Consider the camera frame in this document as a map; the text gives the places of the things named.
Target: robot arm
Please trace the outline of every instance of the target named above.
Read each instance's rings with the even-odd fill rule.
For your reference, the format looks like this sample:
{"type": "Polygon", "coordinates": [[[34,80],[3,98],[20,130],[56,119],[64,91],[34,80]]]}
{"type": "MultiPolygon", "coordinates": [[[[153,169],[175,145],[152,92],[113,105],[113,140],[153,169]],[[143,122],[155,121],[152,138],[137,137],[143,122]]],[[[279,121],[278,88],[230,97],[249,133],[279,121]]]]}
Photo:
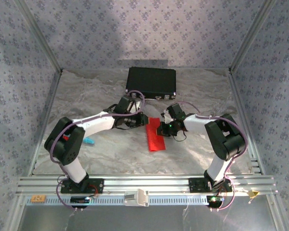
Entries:
{"type": "Polygon", "coordinates": [[[164,112],[165,122],[161,122],[158,135],[176,136],[177,132],[196,131],[207,132],[215,156],[204,176],[210,182],[211,189],[217,188],[224,181],[224,174],[233,157],[240,154],[244,147],[244,138],[233,125],[221,120],[235,123],[234,119],[225,114],[220,119],[205,119],[195,114],[186,115],[179,104],[173,104],[164,112]]]}
{"type": "Polygon", "coordinates": [[[88,186],[87,179],[89,178],[78,159],[83,139],[99,131],[119,128],[118,126],[122,124],[129,128],[147,124],[148,118],[142,112],[130,115],[139,109],[139,105],[140,102],[125,95],[118,104],[114,104],[94,116],[75,120],[63,117],[52,130],[44,147],[51,152],[55,139],[67,126],[73,124],[55,144],[53,158],[56,163],[60,163],[61,169],[69,176],[72,183],[83,191],[88,186]]]}

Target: black box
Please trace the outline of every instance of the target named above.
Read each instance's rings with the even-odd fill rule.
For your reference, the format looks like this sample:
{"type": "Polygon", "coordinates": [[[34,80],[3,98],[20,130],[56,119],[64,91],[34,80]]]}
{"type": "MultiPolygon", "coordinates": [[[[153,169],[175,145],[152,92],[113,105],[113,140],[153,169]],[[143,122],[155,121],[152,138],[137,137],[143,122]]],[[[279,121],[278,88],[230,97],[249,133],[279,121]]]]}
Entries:
{"type": "Polygon", "coordinates": [[[126,93],[138,90],[146,99],[172,100],[176,96],[176,71],[173,69],[158,69],[131,67],[126,82],[126,93]]]}

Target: patterned wallpaper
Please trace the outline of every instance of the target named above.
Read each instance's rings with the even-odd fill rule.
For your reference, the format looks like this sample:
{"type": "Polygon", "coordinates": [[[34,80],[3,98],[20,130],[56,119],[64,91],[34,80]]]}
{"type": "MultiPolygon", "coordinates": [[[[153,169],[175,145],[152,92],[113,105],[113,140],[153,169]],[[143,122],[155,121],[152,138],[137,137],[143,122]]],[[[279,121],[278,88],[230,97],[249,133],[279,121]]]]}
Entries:
{"type": "Polygon", "coordinates": [[[263,0],[26,0],[63,69],[228,67],[263,0]]]}
{"type": "Polygon", "coordinates": [[[235,76],[289,217],[289,0],[277,0],[235,76]]]}
{"type": "Polygon", "coordinates": [[[0,1],[0,230],[30,166],[55,78],[12,0],[0,1]]]}

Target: blue object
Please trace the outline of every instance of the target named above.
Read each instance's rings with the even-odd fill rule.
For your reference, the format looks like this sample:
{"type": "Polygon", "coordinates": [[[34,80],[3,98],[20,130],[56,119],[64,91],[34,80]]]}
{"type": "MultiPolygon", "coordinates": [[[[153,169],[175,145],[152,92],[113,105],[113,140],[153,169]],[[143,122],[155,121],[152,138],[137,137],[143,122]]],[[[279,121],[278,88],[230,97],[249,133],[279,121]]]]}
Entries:
{"type": "Polygon", "coordinates": [[[94,144],[94,140],[90,139],[89,137],[84,138],[82,142],[88,143],[88,144],[94,144]]]}

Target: yellow tag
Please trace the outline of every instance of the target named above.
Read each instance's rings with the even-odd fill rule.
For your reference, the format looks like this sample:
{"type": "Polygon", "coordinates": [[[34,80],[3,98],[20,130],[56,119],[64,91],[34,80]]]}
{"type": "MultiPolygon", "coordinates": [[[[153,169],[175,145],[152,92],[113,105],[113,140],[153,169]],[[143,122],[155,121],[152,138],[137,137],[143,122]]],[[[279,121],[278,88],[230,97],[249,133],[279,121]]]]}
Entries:
{"type": "Polygon", "coordinates": [[[32,203],[44,203],[46,201],[46,196],[45,195],[33,195],[31,197],[31,202],[32,203]]]}
{"type": "Polygon", "coordinates": [[[254,199],[259,192],[258,191],[248,191],[247,194],[250,196],[250,199],[254,199]]]}

